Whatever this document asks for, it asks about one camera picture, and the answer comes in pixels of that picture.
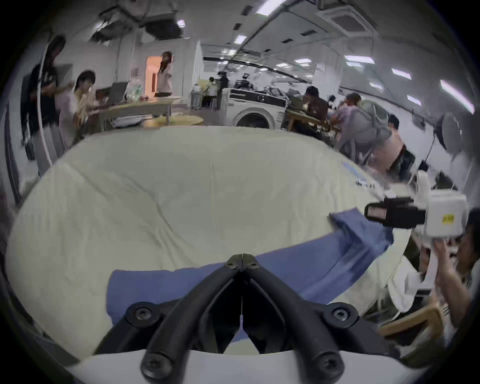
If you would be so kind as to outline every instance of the hand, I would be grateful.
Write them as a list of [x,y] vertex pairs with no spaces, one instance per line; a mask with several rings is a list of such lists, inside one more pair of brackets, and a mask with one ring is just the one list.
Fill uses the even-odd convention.
[[419,272],[427,272],[429,261],[430,261],[430,250],[422,247],[420,249]]
[[444,239],[436,239],[433,241],[433,250],[438,257],[438,263],[447,263],[450,258],[450,251],[447,242]]

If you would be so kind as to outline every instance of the woman with long hair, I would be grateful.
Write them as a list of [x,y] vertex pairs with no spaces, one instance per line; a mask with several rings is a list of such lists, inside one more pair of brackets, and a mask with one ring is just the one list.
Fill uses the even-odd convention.
[[172,94],[172,53],[170,51],[163,52],[160,70],[157,74],[156,91],[160,96],[170,96]]

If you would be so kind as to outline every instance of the orange doorway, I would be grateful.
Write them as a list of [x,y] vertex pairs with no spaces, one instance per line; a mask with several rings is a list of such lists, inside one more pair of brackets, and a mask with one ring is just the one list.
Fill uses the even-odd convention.
[[156,75],[160,70],[161,62],[161,56],[150,56],[147,58],[147,67],[145,69],[145,94],[149,97],[155,95],[157,84]]

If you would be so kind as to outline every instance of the blue towel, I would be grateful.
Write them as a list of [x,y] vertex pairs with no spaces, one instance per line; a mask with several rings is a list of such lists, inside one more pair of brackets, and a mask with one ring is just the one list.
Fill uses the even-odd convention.
[[[393,243],[391,228],[368,221],[356,208],[330,217],[338,226],[335,232],[257,256],[261,266],[300,296],[321,304],[355,283]],[[222,265],[176,271],[113,271],[107,288],[107,313],[115,324],[138,301],[159,304],[179,299]]]

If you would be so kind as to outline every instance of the laptop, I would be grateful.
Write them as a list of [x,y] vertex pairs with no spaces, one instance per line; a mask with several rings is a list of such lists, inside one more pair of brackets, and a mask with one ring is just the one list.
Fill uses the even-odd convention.
[[127,89],[127,81],[113,83],[110,87],[110,93],[108,95],[108,106],[119,104],[123,101],[123,95],[125,94],[125,90]]

